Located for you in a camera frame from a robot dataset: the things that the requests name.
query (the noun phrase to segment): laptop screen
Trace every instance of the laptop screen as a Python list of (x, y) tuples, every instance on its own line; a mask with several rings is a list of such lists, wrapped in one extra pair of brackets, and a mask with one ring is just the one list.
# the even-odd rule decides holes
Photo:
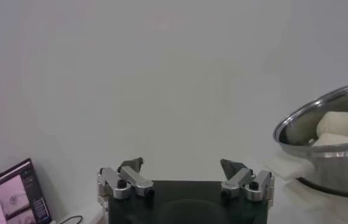
[(0, 173), (0, 224), (48, 224), (51, 221), (30, 159)]

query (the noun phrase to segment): steamed bun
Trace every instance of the steamed bun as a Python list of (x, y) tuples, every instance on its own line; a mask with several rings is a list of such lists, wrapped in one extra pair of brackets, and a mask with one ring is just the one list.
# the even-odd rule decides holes
[(348, 112), (328, 112), (317, 127), (318, 137), (324, 133), (348, 136)]
[(348, 143), (347, 136), (324, 133), (320, 135), (320, 138), (312, 146), (338, 145), (344, 143)]

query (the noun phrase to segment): metal bracket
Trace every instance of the metal bracket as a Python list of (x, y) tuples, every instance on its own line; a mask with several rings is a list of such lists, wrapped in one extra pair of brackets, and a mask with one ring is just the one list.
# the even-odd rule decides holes
[(142, 197), (149, 197), (155, 194), (154, 182), (143, 178), (140, 174), (134, 171), (130, 166), (119, 168), (119, 176), (128, 181), (136, 191), (136, 194)]
[(252, 170), (248, 168), (242, 168), (231, 179), (221, 183), (221, 196), (225, 200), (238, 197), (240, 189), (247, 183), (250, 183), (254, 179), (252, 176)]
[(246, 198), (258, 202), (267, 200), (269, 208), (274, 203), (274, 177), (271, 172), (262, 170), (251, 183), (245, 186)]
[(101, 170), (97, 172), (96, 176), (97, 176), (97, 187), (98, 187), (98, 203), (101, 204), (102, 206), (105, 224), (109, 224), (108, 223), (108, 214), (109, 214), (108, 200), (112, 191), (109, 187), (106, 187), (101, 183), (101, 177), (102, 177)]
[(99, 173), (100, 176), (98, 176), (100, 177), (100, 183), (105, 194), (104, 196), (113, 194), (115, 199), (120, 200), (130, 197), (130, 184), (121, 179), (112, 168), (101, 168)]

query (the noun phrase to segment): silver metal pot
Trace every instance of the silver metal pot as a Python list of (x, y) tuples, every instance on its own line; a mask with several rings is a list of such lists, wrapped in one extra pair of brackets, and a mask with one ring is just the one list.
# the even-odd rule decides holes
[(290, 155), (313, 163), (315, 172), (299, 180), (313, 188), (348, 197), (348, 144), (311, 147), (316, 126), (328, 111), (348, 112), (348, 86), (332, 91), (284, 119), (274, 130), (274, 139)]

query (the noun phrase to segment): pot rim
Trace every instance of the pot rim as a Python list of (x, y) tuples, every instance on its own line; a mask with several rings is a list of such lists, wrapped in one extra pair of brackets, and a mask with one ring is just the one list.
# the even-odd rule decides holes
[(276, 126), (273, 132), (274, 140), (282, 146), (282, 149), (295, 156), (299, 157), (317, 157), (317, 158), (340, 158), (348, 157), (348, 143), (338, 144), (338, 145), (322, 145), (322, 146), (305, 146), (305, 145), (290, 145), (280, 141), (280, 134), (282, 130), (293, 120), (300, 117), (301, 115), (307, 113), (308, 111), (323, 105), (333, 99), (348, 95), (348, 85), (331, 91), (310, 103), (305, 104), (300, 107), (295, 112), (291, 113), (289, 116), (284, 118)]

